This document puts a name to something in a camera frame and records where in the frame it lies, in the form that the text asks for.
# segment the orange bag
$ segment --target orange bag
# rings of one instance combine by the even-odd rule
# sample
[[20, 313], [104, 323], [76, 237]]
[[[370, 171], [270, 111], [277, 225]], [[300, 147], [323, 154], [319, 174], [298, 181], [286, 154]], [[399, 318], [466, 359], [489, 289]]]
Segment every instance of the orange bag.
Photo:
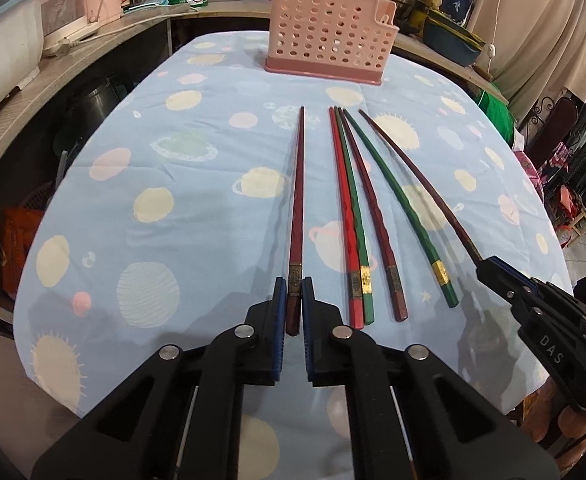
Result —
[[26, 255], [44, 216], [43, 211], [13, 207], [4, 210], [2, 229], [2, 288], [15, 299]]

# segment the chopstick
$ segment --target chopstick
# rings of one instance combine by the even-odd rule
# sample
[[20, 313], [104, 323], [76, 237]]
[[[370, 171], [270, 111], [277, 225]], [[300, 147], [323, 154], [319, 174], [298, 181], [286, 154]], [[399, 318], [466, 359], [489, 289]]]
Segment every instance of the chopstick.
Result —
[[397, 180], [391, 173], [391, 170], [388, 169], [387, 164], [384, 162], [380, 154], [377, 152], [369, 138], [364, 134], [364, 131], [362, 131], [358, 123], [355, 122], [355, 119], [353, 119], [351, 114], [347, 110], [345, 110], [344, 112], [349, 122], [359, 135], [359, 138], [362, 139], [362, 142], [367, 147], [369, 153], [371, 153], [371, 156], [374, 158], [375, 162], [379, 166], [382, 174], [388, 182], [388, 185], [391, 187], [391, 190], [393, 190], [393, 193], [395, 194], [395, 197], [397, 198], [398, 202], [400, 202], [402, 209], [404, 209], [404, 212], [406, 213], [406, 216], [409, 219], [409, 222], [413, 227], [413, 230], [415, 231], [415, 234], [417, 235], [420, 244], [422, 245], [422, 249], [424, 250], [426, 257], [429, 260], [429, 263], [431, 264], [433, 274], [435, 275], [435, 278], [439, 284], [439, 288], [441, 288], [442, 290], [444, 298], [446, 298], [447, 300], [447, 304], [450, 308], [454, 308], [459, 303], [458, 297], [455, 294], [453, 286], [451, 285], [451, 280], [449, 280], [449, 274], [447, 272], [447, 269], [442, 263], [442, 260], [438, 254], [437, 249], [433, 246], [433, 243], [429, 238], [429, 234], [426, 232], [426, 229], [420, 223], [420, 219], [411, 207], [411, 204], [408, 201], [406, 195], [404, 194], [404, 191], [402, 191], [402, 187], [400, 186], [400, 184], [398, 184]]
[[362, 223], [362, 213], [359, 209], [358, 190], [355, 186], [355, 176], [353, 167], [349, 158], [349, 147], [346, 144], [342, 118], [338, 113], [338, 108], [333, 107], [335, 120], [337, 122], [338, 133], [340, 134], [340, 144], [342, 144], [342, 157], [346, 168], [346, 179], [349, 183], [349, 192], [351, 194], [351, 209], [353, 210], [353, 226], [355, 227], [355, 237], [357, 241], [359, 257], [359, 274], [362, 280], [362, 300], [364, 302], [364, 324], [370, 325], [375, 321], [373, 311], [373, 288], [371, 286], [371, 266], [369, 266], [369, 253], [367, 252], [367, 243], [364, 236], [364, 224]]
[[291, 253], [289, 254], [289, 282], [287, 292], [286, 331], [299, 334], [302, 282], [302, 240], [304, 239], [304, 107], [299, 109], [297, 123], [297, 156], [293, 188], [293, 219], [291, 222]]
[[431, 183], [427, 180], [427, 178], [422, 174], [422, 171], [420, 171], [417, 168], [417, 166], [406, 155], [406, 153], [404, 153], [403, 150], [395, 142], [393, 142], [393, 139], [391, 139], [391, 137], [389, 137], [387, 135], [387, 133], [381, 127], [379, 127], [378, 124], [373, 119], [371, 119], [366, 114], [366, 112], [364, 112], [363, 110], [360, 110], [359, 114], [367, 120], [367, 122], [371, 125], [371, 127], [380, 135], [380, 137], [382, 137], [384, 140], [387, 141], [388, 145], [391, 146], [391, 148], [394, 150], [394, 152], [396, 152], [400, 156], [400, 158], [404, 161], [404, 163], [409, 167], [411, 172], [416, 176], [417, 180], [420, 181], [420, 184], [422, 184], [424, 186], [424, 189], [426, 189], [427, 192], [429, 193], [429, 195], [431, 195], [433, 202], [436, 203], [436, 205], [442, 211], [445, 218], [451, 224], [456, 235], [458, 236], [458, 238], [462, 242], [463, 247], [465, 248], [465, 250], [467, 250], [468, 255], [471, 257], [471, 260], [477, 266], [478, 263], [480, 263], [482, 261], [482, 256], [480, 255], [480, 251], [478, 251], [478, 248], [473, 243], [473, 241], [471, 240], [470, 236], [468, 235], [468, 233], [464, 229], [464, 227], [462, 227], [462, 224], [460, 224], [460, 222], [458, 221], [458, 219], [455, 216], [455, 214], [453, 213], [453, 211], [451, 211], [451, 209], [449, 208], [447, 203], [444, 202], [444, 200], [442, 200], [442, 197], [435, 190], [435, 187], [433, 187], [431, 185]]
[[353, 220], [353, 209], [351, 208], [349, 182], [346, 177], [346, 165], [342, 155], [342, 144], [340, 142], [340, 134], [337, 126], [337, 117], [333, 108], [329, 108], [329, 117], [331, 118], [333, 152], [335, 153], [335, 163], [337, 165], [337, 176], [342, 205], [344, 254], [346, 257], [346, 273], [349, 285], [349, 322], [353, 328], [362, 329], [364, 328], [364, 302], [362, 298], [362, 282], [361, 273], [359, 270], [357, 238], [355, 236], [355, 225]]
[[353, 157], [355, 158], [355, 164], [358, 167], [359, 176], [364, 184], [364, 191], [369, 202], [369, 209], [371, 210], [371, 216], [373, 217], [373, 224], [375, 226], [375, 234], [377, 235], [377, 243], [382, 253], [382, 261], [384, 262], [384, 268], [387, 271], [387, 282], [388, 288], [391, 295], [391, 306], [393, 307], [393, 314], [395, 320], [398, 322], [404, 321], [408, 318], [408, 311], [406, 309], [406, 300], [404, 299], [404, 292], [402, 290], [402, 282], [400, 281], [400, 273], [397, 269], [397, 262], [395, 261], [395, 254], [391, 247], [390, 240], [388, 239], [387, 228], [384, 225], [384, 217], [382, 211], [380, 211], [377, 205], [377, 197], [375, 196], [375, 190], [371, 183], [371, 178], [367, 172], [367, 168], [364, 166], [364, 160], [359, 152], [358, 145], [353, 137], [353, 132], [345, 116], [345, 110], [339, 108], [338, 110], [346, 137], [349, 139]]

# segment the green chopstick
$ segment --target green chopstick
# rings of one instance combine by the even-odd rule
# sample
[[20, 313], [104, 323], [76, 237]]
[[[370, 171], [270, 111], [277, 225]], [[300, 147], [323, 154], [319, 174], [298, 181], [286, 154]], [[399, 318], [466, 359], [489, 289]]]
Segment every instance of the green chopstick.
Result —
[[373, 312], [373, 288], [371, 286], [371, 267], [369, 266], [369, 253], [367, 252], [367, 243], [364, 237], [364, 225], [362, 224], [362, 214], [359, 210], [358, 191], [355, 187], [355, 176], [353, 175], [353, 167], [351, 165], [351, 158], [349, 156], [349, 147], [346, 143], [342, 118], [337, 111], [337, 107], [333, 107], [333, 110], [335, 111], [335, 118], [337, 120], [337, 129], [340, 132], [340, 143], [342, 144], [344, 165], [346, 166], [346, 179], [349, 181], [349, 192], [351, 193], [351, 209], [353, 211], [355, 237], [357, 238], [358, 244], [357, 249], [359, 256], [359, 273], [361, 274], [362, 280], [364, 324], [370, 325], [375, 321], [375, 314]]
[[344, 110], [344, 113], [346, 115], [346, 118], [353, 125], [355, 131], [358, 133], [359, 138], [362, 139], [362, 142], [369, 150], [369, 153], [371, 153], [371, 156], [374, 158], [375, 162], [377, 163], [377, 166], [382, 171], [382, 174], [387, 180], [388, 185], [393, 190], [393, 193], [395, 194], [398, 202], [400, 202], [402, 209], [404, 209], [404, 212], [406, 213], [406, 216], [408, 217], [409, 222], [411, 223], [411, 226], [413, 227], [413, 230], [415, 231], [415, 234], [418, 237], [418, 240], [420, 240], [420, 245], [422, 245], [422, 249], [424, 250], [426, 257], [429, 260], [429, 263], [431, 264], [433, 274], [435, 274], [435, 279], [438, 281], [439, 288], [441, 288], [442, 293], [444, 294], [444, 298], [446, 298], [447, 300], [447, 304], [450, 308], [454, 308], [459, 303], [458, 296], [457, 294], [455, 294], [455, 290], [453, 288], [453, 285], [451, 284], [451, 280], [449, 280], [449, 273], [447, 272], [444, 263], [442, 263], [442, 260], [440, 259], [437, 249], [433, 246], [433, 243], [429, 238], [429, 234], [426, 232], [426, 229], [420, 223], [420, 219], [411, 207], [411, 204], [407, 199], [406, 195], [404, 194], [404, 191], [402, 191], [402, 187], [400, 186], [400, 184], [398, 184], [397, 180], [391, 173], [391, 170], [388, 169], [386, 162], [384, 162], [384, 160], [377, 152], [369, 138], [364, 134], [362, 129], [359, 127], [358, 123], [355, 122], [355, 119], [353, 119], [351, 114], [348, 113], [348, 111], [346, 110]]

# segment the floor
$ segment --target floor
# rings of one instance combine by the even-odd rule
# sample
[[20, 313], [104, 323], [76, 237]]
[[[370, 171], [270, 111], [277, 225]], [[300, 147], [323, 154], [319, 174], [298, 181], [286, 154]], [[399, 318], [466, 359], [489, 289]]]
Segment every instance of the floor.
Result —
[[564, 260], [569, 270], [571, 285], [586, 276], [586, 236], [582, 236], [569, 247], [564, 248]]
[[0, 336], [0, 447], [26, 477], [78, 418], [24, 372], [15, 343]]

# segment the brown chopstick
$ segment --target brown chopstick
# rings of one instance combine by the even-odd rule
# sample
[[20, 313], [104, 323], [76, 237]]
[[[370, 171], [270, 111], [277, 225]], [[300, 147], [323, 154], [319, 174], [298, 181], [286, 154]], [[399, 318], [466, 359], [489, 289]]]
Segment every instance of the brown chopstick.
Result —
[[462, 224], [460, 224], [456, 216], [453, 214], [453, 211], [451, 211], [447, 203], [444, 202], [440, 194], [435, 190], [435, 187], [431, 185], [427, 178], [422, 174], [422, 171], [417, 168], [417, 166], [406, 155], [406, 153], [404, 153], [401, 148], [395, 142], [393, 142], [393, 139], [391, 139], [391, 137], [389, 137], [387, 133], [381, 127], [379, 127], [377, 123], [371, 119], [364, 110], [360, 109], [359, 114], [367, 120], [367, 122], [371, 125], [371, 128], [373, 128], [380, 135], [380, 137], [387, 141], [388, 145], [391, 146], [394, 152], [400, 156], [404, 163], [409, 167], [411, 172], [416, 176], [417, 180], [420, 181], [420, 184], [422, 184], [424, 189], [426, 189], [429, 195], [431, 195], [433, 202], [436, 203], [436, 205], [444, 214], [445, 218], [451, 224], [453, 230], [456, 232], [456, 235], [458, 235], [458, 238], [462, 242], [465, 250], [467, 250], [468, 255], [471, 257], [471, 260], [477, 266], [483, 259], [480, 255], [480, 251], [478, 251], [478, 248], [467, 234], [467, 231], [464, 229], [464, 227], [462, 227]]
[[297, 123], [297, 156], [293, 188], [293, 218], [291, 222], [291, 253], [289, 254], [289, 282], [287, 292], [286, 330], [299, 334], [302, 283], [302, 240], [304, 239], [304, 107], [299, 109]]

